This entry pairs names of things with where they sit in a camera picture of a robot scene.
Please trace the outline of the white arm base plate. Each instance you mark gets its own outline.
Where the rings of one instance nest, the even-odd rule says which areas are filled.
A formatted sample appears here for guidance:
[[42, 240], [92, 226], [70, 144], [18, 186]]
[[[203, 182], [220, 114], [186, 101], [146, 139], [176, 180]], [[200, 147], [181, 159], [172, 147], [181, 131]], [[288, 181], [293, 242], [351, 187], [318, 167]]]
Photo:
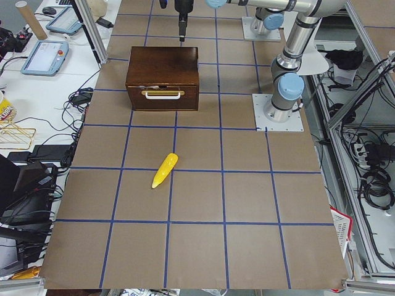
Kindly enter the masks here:
[[283, 21], [282, 15], [272, 15], [263, 20], [256, 17], [242, 17], [244, 39], [279, 42], [281, 39], [279, 27], [282, 26]]
[[252, 95], [257, 131], [303, 132], [304, 127], [297, 103], [292, 109], [282, 111], [272, 105], [272, 94]]

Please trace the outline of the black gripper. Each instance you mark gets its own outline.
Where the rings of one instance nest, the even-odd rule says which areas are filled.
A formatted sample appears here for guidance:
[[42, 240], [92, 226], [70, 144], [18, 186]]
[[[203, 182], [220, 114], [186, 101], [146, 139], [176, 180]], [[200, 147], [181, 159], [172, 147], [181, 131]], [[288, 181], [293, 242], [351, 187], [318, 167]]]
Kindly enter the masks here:
[[175, 10], [179, 13], [178, 32], [180, 42], [185, 41], [188, 26], [188, 13], [193, 11], [194, 0], [174, 0]]

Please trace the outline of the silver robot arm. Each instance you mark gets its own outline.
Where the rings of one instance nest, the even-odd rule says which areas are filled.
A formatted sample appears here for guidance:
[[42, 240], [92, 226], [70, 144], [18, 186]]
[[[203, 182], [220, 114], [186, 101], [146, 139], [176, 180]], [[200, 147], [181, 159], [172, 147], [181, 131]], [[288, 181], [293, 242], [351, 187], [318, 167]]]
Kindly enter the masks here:
[[297, 16], [281, 54], [272, 62], [271, 73], [275, 88], [271, 101], [264, 107], [265, 116], [275, 122], [284, 123], [293, 112], [294, 103], [301, 98], [304, 80], [297, 74], [302, 55], [321, 18], [339, 11], [344, 1], [207, 1], [214, 9], [225, 4], [255, 6], [284, 11], [296, 11]]
[[[188, 26], [188, 14], [193, 11], [193, 0], [175, 0], [178, 12], [178, 34], [181, 42], [185, 41]], [[279, 9], [257, 7], [255, 16], [242, 17], [245, 40], [276, 41], [280, 39], [279, 28], [284, 22], [284, 12]]]

